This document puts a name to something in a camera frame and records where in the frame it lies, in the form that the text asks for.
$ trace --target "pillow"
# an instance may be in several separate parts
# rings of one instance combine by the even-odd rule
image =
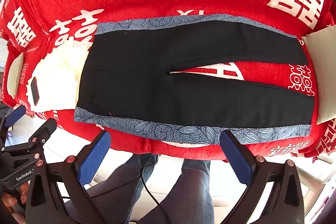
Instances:
[[[15,99],[17,89],[19,87],[21,71],[23,67],[23,53],[14,59],[11,64],[7,76],[7,91],[8,94]]]
[[[318,86],[316,124],[336,118],[336,25],[302,37],[311,56]]]

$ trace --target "pant leg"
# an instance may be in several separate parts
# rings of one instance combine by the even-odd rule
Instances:
[[[134,204],[140,198],[143,183],[140,177],[142,166],[144,168],[143,179],[146,182],[151,176],[157,163],[157,155],[151,153],[144,155],[133,154],[123,165],[119,166],[110,177],[87,190],[90,197],[100,195],[108,190],[120,187],[102,196],[93,198],[97,208],[110,223],[128,224]],[[69,215],[77,222],[83,223],[71,201],[66,203]]]
[[[209,160],[184,160],[182,174],[160,203],[171,223],[157,206],[137,224],[214,224],[214,207],[209,192],[209,170]]]

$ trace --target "gray trousers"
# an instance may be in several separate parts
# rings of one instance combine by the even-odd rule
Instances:
[[[147,166],[143,169],[143,179],[146,183],[157,159],[157,155],[150,153],[134,154],[107,180],[88,189],[89,196],[100,195],[92,200],[110,224],[129,224],[133,207],[143,189],[143,183],[139,178],[140,170],[142,166]],[[170,223],[157,206],[137,224],[214,224],[214,207],[209,192],[209,168],[209,160],[184,160],[182,174],[170,193],[160,203]],[[75,221],[84,223],[71,201],[66,203],[66,207]]]

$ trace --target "white floor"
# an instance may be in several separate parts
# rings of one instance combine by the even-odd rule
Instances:
[[[27,142],[28,138],[44,122],[44,120],[38,117],[34,117],[33,119],[28,116],[22,117],[14,125],[13,131],[11,132],[12,138],[8,138],[6,145]],[[89,141],[85,139],[57,128],[44,145],[46,160],[48,163],[64,161],[69,155],[77,155],[83,146],[88,143]],[[131,155],[132,154],[129,152],[110,149],[95,176],[95,181],[101,182],[105,180],[118,166],[125,163]],[[316,177],[319,177],[328,165],[320,160],[316,161],[313,165],[311,159],[292,157],[290,154],[267,158],[267,160],[284,163],[285,160],[289,158],[293,160],[298,167]],[[154,172],[147,182],[148,189],[159,202],[169,193],[181,174],[182,162],[183,159],[180,158],[169,157],[166,155],[160,156],[159,162],[155,166]],[[249,223],[259,218],[268,199],[271,187],[272,183],[268,183]],[[238,201],[245,188],[245,185],[239,183],[230,164],[220,160],[211,161],[210,193],[215,206],[216,224],[223,221],[233,205]],[[305,193],[307,188],[303,186],[302,191]],[[67,195],[65,187],[61,186],[61,192],[62,195]],[[131,220],[139,220],[154,208],[155,205],[155,202],[144,190],[140,200],[134,207]]]

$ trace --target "blue textured pad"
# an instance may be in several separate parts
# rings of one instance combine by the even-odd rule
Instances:
[[[252,183],[252,168],[225,131],[220,135],[219,143],[239,182],[249,186]]]
[[[105,131],[79,169],[78,180],[83,187],[91,183],[110,146],[111,135]]]
[[[26,108],[24,106],[19,106],[16,110],[14,110],[11,114],[6,117],[5,127],[11,127],[18,120],[21,119],[23,115],[26,114]]]

